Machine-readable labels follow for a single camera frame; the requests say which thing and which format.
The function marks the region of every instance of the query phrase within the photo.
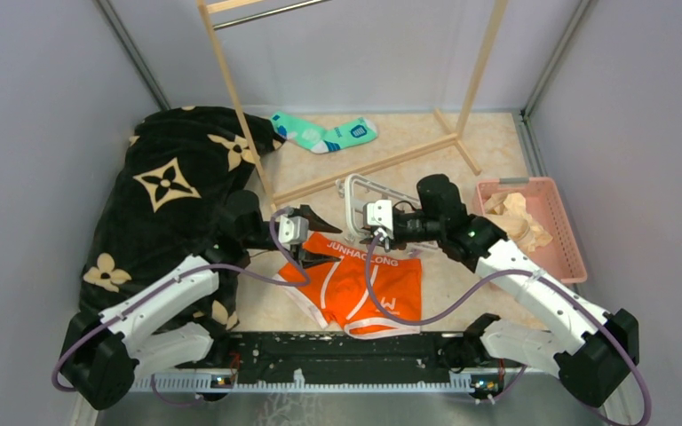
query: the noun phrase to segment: black blanket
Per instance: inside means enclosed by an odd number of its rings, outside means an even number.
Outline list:
[[[281,147],[268,120],[247,116],[260,155]],[[184,107],[148,116],[130,138],[83,268],[80,309],[97,313],[137,294],[203,244],[218,240],[215,207],[254,169],[236,113]],[[161,331],[195,320],[214,335],[235,326],[236,278]]]

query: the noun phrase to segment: orange underwear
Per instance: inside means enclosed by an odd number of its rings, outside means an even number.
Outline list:
[[[369,299],[364,273],[366,252],[328,240],[319,233],[310,236],[305,249],[341,258],[339,262],[307,269],[309,285],[283,287],[299,308],[321,327],[335,321],[348,335],[359,339],[419,333],[420,327],[387,319]],[[370,280],[383,307],[405,320],[420,320],[422,265],[419,259],[400,260],[374,255],[371,268]],[[281,268],[275,278],[294,282],[304,280],[290,264]]]

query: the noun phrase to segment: fabric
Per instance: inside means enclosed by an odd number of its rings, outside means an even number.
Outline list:
[[[247,115],[260,155],[284,141],[268,120]],[[254,158],[233,109],[186,106],[152,114],[130,138],[124,165],[93,234],[80,309],[98,313],[136,295],[188,255],[218,242],[216,207],[243,189]],[[235,275],[161,330],[194,320],[214,337],[234,327]]]
[[[377,138],[375,124],[363,117],[325,130],[307,120],[277,111],[271,116],[271,123],[280,135],[295,140],[299,146],[315,154],[336,152]]]
[[[367,253],[328,240],[319,233],[310,236],[305,249],[341,258],[340,262],[308,269],[311,279],[308,286],[284,288],[299,308],[321,327],[336,322],[348,335],[360,339],[419,333],[420,327],[403,326],[387,319],[370,300],[364,271]],[[419,259],[374,255],[371,268],[370,281],[384,308],[405,320],[420,320],[422,264]],[[281,268],[276,278],[289,282],[304,280],[290,264]]]
[[[503,229],[524,253],[551,243],[552,236],[527,212],[527,199],[521,193],[494,193],[484,208],[485,217]]]

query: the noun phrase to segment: cable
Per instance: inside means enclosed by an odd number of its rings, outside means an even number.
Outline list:
[[[198,272],[202,271],[216,271],[216,270],[228,270],[228,271],[234,271],[238,273],[243,273],[245,275],[248,275],[252,278],[255,278],[257,280],[262,280],[264,282],[268,282],[271,284],[275,284],[278,286],[285,286],[285,287],[303,287],[306,286],[310,283],[310,276],[307,274],[307,272],[302,268],[302,266],[291,257],[291,254],[289,251],[287,251],[282,245],[281,242],[278,240],[278,234],[276,233],[275,226],[273,226],[273,223],[276,221],[276,219],[286,213],[289,213],[291,210],[291,207],[285,207],[283,209],[279,209],[275,213],[273,213],[270,217],[270,222],[271,226],[268,226],[268,231],[270,232],[271,239],[273,240],[276,248],[278,251],[280,251],[284,257],[286,257],[286,260],[297,270],[299,270],[299,273],[302,274],[302,276],[305,278],[304,281],[300,282],[286,282],[286,281],[278,281],[274,280],[271,278],[264,277],[262,275],[259,275],[254,272],[246,271],[238,266],[234,266],[232,264],[206,264],[204,266],[197,266],[195,268],[192,268],[188,271],[182,272],[178,277],[172,278],[166,282],[164,282],[159,288],[156,288],[154,291],[150,292],[150,294],[143,296],[140,298],[137,302],[134,304],[131,304],[128,308],[122,311],[121,315],[114,317],[110,319],[108,322],[105,322],[103,324],[100,324],[99,326],[95,327],[93,330],[91,330],[88,334],[82,336],[79,340],[77,340],[73,345],[67,349],[66,352],[61,354],[59,357],[59,361],[56,362],[56,365],[53,367],[53,370],[51,372],[51,383],[53,384],[53,387],[56,388],[58,391],[62,392],[74,392],[76,391],[75,388],[69,387],[69,386],[64,386],[59,382],[59,373],[62,367],[64,367],[64,364],[67,362],[69,357],[75,354],[77,350],[82,347],[85,343],[87,343],[90,339],[92,339],[95,335],[98,333],[102,332],[103,330],[113,326],[115,323],[119,322],[120,320],[126,319],[134,310],[139,308],[141,305],[145,304],[148,300],[152,299],[153,297],[157,296],[159,293],[164,291],[166,288],[174,285],[177,283],[177,280],[181,280],[183,278],[186,278],[190,275],[194,275]]]
[[[505,378],[505,362],[503,359],[498,360],[498,382],[503,383]]]
[[[161,395],[161,392],[159,392],[158,388],[155,386],[155,375],[150,375],[150,388],[153,390],[153,393],[156,395],[156,397],[158,397],[158,399],[163,401],[163,403],[168,405],[168,406],[177,406],[179,408],[189,408],[190,406],[199,406],[200,404],[205,402],[205,400],[202,398],[202,396],[200,394],[196,394],[196,393],[194,395],[194,401],[192,401],[192,402],[174,402],[174,401],[171,401],[170,399],[166,399],[166,397]]]
[[[375,235],[375,238],[372,239],[372,242],[368,245],[368,253],[367,257],[365,258],[365,284],[367,285],[367,291],[369,293],[369,298],[372,300],[372,303],[375,305],[375,307],[385,315],[386,318],[389,320],[398,322],[399,324],[404,324],[407,326],[424,326],[427,324],[432,324],[435,321],[442,320],[446,316],[448,316],[451,312],[453,312],[456,308],[458,308],[461,304],[466,301],[469,297],[471,297],[477,290],[488,284],[490,281],[504,277],[506,275],[523,275],[525,277],[532,277],[534,275],[533,272],[530,271],[524,271],[521,269],[506,269],[504,271],[498,271],[498,272],[493,272],[489,274],[488,276],[482,278],[480,281],[477,282],[472,288],[467,290],[466,293],[464,293],[463,296],[461,296],[454,304],[449,306],[445,311],[432,316],[431,318],[428,319],[423,319],[420,321],[411,321],[408,319],[402,319],[399,318],[392,313],[388,312],[383,305],[380,304],[380,301],[377,299],[377,295],[375,294],[375,290],[372,288],[372,284],[369,281],[369,271],[370,271],[370,265],[372,263],[372,257],[373,257],[373,252],[375,251],[375,246],[380,242],[380,234]],[[642,398],[644,399],[644,413],[642,414],[642,419],[633,424],[633,425],[627,425],[627,424],[622,424],[618,422],[614,422],[607,417],[605,417],[603,414],[600,414],[598,411],[596,411],[593,407],[589,407],[586,404],[584,406],[587,406],[588,408],[592,409],[592,412],[603,422],[606,422],[610,425],[613,426],[645,426],[649,423],[650,418],[652,417],[652,397],[650,396],[649,389],[646,386],[645,383],[645,378],[642,376],[642,374],[639,372],[639,369],[637,366],[634,364],[634,360],[631,359],[629,354],[626,352],[626,350],[621,346],[620,343],[618,343],[618,340],[613,337],[613,335],[603,326],[595,317],[592,315],[587,309],[582,306],[579,302],[577,302],[572,296],[569,296],[566,292],[564,291],[557,291],[557,286],[554,284],[552,281],[548,280],[545,277],[539,277],[538,279],[539,282],[542,282],[545,286],[550,288],[551,290],[554,290],[555,293],[558,296],[561,296],[566,302],[571,304],[576,311],[579,311],[609,342],[613,347],[615,348],[615,351],[618,352],[618,354],[621,356],[623,359],[623,362],[626,364],[626,367],[629,368],[631,371],[631,374],[634,376],[634,379],[636,379],[637,384],[639,386],[639,389],[642,392]],[[506,386],[506,389],[498,396],[504,395],[506,391],[508,391],[511,386],[515,383],[515,380],[512,380],[511,383],[509,383],[508,386]]]
[[[524,373],[526,373],[526,372],[527,372],[527,366],[521,366],[521,369],[519,370],[519,372],[518,372],[515,376],[513,376],[513,377],[511,378],[511,380],[510,380],[510,381],[508,382],[508,384],[504,387],[504,389],[501,390],[501,393],[495,395],[493,398],[489,398],[488,400],[492,399],[491,402],[492,402],[493,404],[495,404],[496,402],[500,401],[505,395],[508,394],[509,390],[510,390],[511,388],[513,388],[514,383],[516,383],[516,382],[520,379],[520,377],[523,376]],[[440,396],[441,396],[442,398],[445,398],[445,399],[456,399],[456,400],[458,400],[458,401],[460,401],[460,402],[463,401],[461,398],[449,397],[449,396],[445,396],[445,395],[442,395],[442,394],[440,394]],[[474,398],[472,395],[469,395],[469,394],[467,394],[466,396],[468,396],[468,397],[469,397],[472,401],[474,401],[474,403],[477,404],[477,405],[478,405],[478,404],[481,404],[482,401],[485,400],[485,399]]]
[[[412,211],[416,210],[416,207],[414,207],[414,204],[412,204],[411,202],[409,202],[407,200],[401,200],[401,201],[393,204],[393,208],[395,209],[396,206],[398,206],[399,204],[404,204],[404,203],[408,204],[411,207]]]
[[[250,259],[254,259],[257,256],[264,255],[265,253],[270,253],[272,250],[263,250],[255,253],[254,255],[250,256]]]
[[[231,364],[228,365],[228,370],[231,372],[232,384],[236,381],[236,375],[239,374],[239,367],[241,366],[241,363],[242,355],[239,352],[236,352],[234,357],[231,359]]]

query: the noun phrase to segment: wooden clothes rack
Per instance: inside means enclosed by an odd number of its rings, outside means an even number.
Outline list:
[[[274,192],[273,183],[268,178],[266,171],[263,168],[263,164],[260,161],[258,150],[255,147],[255,140],[252,137],[250,128],[247,126],[247,119],[244,116],[242,102],[239,100],[239,95],[237,94],[236,88],[234,86],[234,79],[232,78],[228,64],[226,63],[226,55],[223,52],[223,47],[220,40],[218,40],[216,33],[218,29],[228,28],[244,22],[262,19],[277,13],[289,12],[291,10],[296,10],[298,8],[312,4],[322,3],[328,0],[308,0],[299,4],[293,4],[291,6],[285,6],[271,11],[257,13],[249,17],[233,20],[215,26],[210,20],[211,14],[232,10],[247,4],[254,4],[262,1],[265,0],[225,0],[214,4],[206,4],[205,0],[196,0],[197,9],[202,16],[202,23],[205,26],[205,30],[208,32],[210,43],[213,46],[213,53],[216,55],[218,65],[220,66],[224,81],[226,82],[228,95],[234,104],[234,110],[236,111],[239,124],[242,126],[244,138],[247,139],[247,143],[249,144],[250,150],[252,151],[252,155],[255,159],[255,168],[258,171],[260,182],[263,185],[263,189],[266,192],[266,196],[270,201],[273,211],[276,210],[276,206],[278,205],[282,205],[288,201],[292,201],[297,198],[307,196],[311,193],[316,193],[323,189],[330,188],[336,183],[337,179],[345,178],[352,173],[372,173],[378,170],[386,169],[400,162],[413,160],[423,155],[430,154],[451,146],[454,146],[456,150],[458,150],[458,152],[464,158],[464,161],[469,165],[470,169],[472,169],[472,172],[475,175],[479,175],[482,172],[479,164],[476,160],[474,160],[464,145],[464,128],[466,127],[466,122],[469,119],[469,113],[472,111],[474,100],[477,97],[477,89],[480,87],[482,75],[485,73],[485,68],[488,64],[488,58],[490,56],[490,52],[493,49],[493,44],[495,43],[498,29],[501,26],[501,20],[503,19],[508,0],[495,0],[493,3],[493,11],[490,13],[488,28],[485,30],[485,35],[482,37],[480,51],[477,55],[477,61],[474,64],[474,69],[472,70],[472,76],[469,81],[466,96],[464,97],[464,103],[462,105],[461,111],[459,112],[458,120],[456,121],[456,127],[453,128],[446,122],[445,117],[439,109],[436,108],[433,111],[435,114],[435,119],[438,121],[440,126],[443,127],[444,131],[446,131],[446,136],[437,138],[422,145],[412,146],[411,148],[405,149],[382,160],[375,160],[373,162],[354,166],[346,170],[341,170],[326,177],[319,177],[315,180],[295,186],[280,193]]]

